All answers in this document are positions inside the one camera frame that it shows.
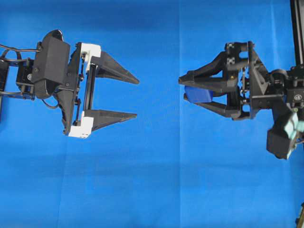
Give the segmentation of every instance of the metal rod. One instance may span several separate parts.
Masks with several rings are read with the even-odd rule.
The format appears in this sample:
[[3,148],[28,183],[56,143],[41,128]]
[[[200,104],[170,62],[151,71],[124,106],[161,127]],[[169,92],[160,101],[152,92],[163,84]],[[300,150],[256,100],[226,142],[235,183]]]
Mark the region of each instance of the metal rod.
[[304,63],[304,0],[290,0],[291,19],[294,33],[295,63]]
[[96,75],[96,65],[91,64],[90,70],[87,73],[84,110],[92,109],[95,75]]

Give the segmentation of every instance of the parallel jaw gripper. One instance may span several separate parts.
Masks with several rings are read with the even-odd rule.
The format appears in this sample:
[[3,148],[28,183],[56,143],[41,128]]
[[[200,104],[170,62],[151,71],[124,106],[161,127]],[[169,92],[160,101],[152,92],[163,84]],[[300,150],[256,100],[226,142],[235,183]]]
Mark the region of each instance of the parallel jaw gripper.
[[[248,52],[248,58],[240,58],[241,52]],[[220,71],[221,78],[212,77]],[[275,124],[268,131],[266,148],[278,158],[288,159],[303,137],[304,67],[268,72],[251,41],[227,43],[211,63],[188,71],[179,84],[185,85],[185,100],[233,120],[253,119],[259,110],[272,109]],[[227,104],[212,101],[224,95]],[[243,111],[244,105],[250,106],[250,112]]]
[[[18,59],[5,58],[9,50],[17,53]],[[71,55],[70,45],[63,41],[62,32],[49,32],[42,42],[37,44],[35,59],[21,59],[19,50],[9,48],[0,57],[0,105],[2,97],[22,99],[49,98],[54,96],[62,111],[64,134],[72,137],[87,138],[92,131],[99,128],[135,118],[136,114],[93,110],[93,93],[96,78],[111,78],[132,84],[139,80],[118,64],[108,53],[101,51],[99,45],[77,43]],[[4,91],[9,66],[19,67],[16,84],[21,92]],[[78,98],[80,83],[87,76],[83,111],[80,113],[81,100]],[[77,106],[76,119],[72,122],[74,106]]]

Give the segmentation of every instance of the blue fabric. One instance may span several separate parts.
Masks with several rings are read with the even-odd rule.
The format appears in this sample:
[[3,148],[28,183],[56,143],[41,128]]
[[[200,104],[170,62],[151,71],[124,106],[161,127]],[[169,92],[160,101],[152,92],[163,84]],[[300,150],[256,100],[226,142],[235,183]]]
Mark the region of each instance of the blue fabric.
[[185,92],[189,102],[191,103],[211,102],[213,98],[213,92],[207,89],[185,86]]
[[[73,50],[79,41],[100,44],[141,81],[96,80],[94,108],[138,117],[87,140],[62,134],[59,109],[4,99],[1,228],[295,226],[304,201],[302,147],[288,161],[276,159],[266,151],[270,111],[233,122],[185,102],[177,83],[230,41],[252,40],[268,70],[289,69],[289,1],[10,0],[0,6],[1,44],[34,48],[60,29]],[[12,69],[9,91],[16,91],[15,74]]]

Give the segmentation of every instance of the white plastic part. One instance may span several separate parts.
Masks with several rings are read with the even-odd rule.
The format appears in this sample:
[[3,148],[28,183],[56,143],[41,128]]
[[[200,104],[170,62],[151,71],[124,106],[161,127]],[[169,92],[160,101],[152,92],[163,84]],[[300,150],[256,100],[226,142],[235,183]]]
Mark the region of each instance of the white plastic part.
[[93,122],[93,117],[85,117],[82,112],[80,126],[71,126],[68,136],[86,139],[92,133]]
[[81,55],[85,54],[85,62],[86,65],[86,71],[90,70],[90,64],[91,64],[91,58],[92,56],[100,57],[101,55],[101,47],[96,44],[86,44],[81,43]]

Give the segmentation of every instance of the screw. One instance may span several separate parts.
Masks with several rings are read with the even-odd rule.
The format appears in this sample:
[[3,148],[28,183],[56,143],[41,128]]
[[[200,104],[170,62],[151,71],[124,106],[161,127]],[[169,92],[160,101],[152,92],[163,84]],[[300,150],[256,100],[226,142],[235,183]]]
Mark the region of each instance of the screw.
[[31,81],[32,80],[32,74],[28,74],[27,78],[28,78],[29,81]]

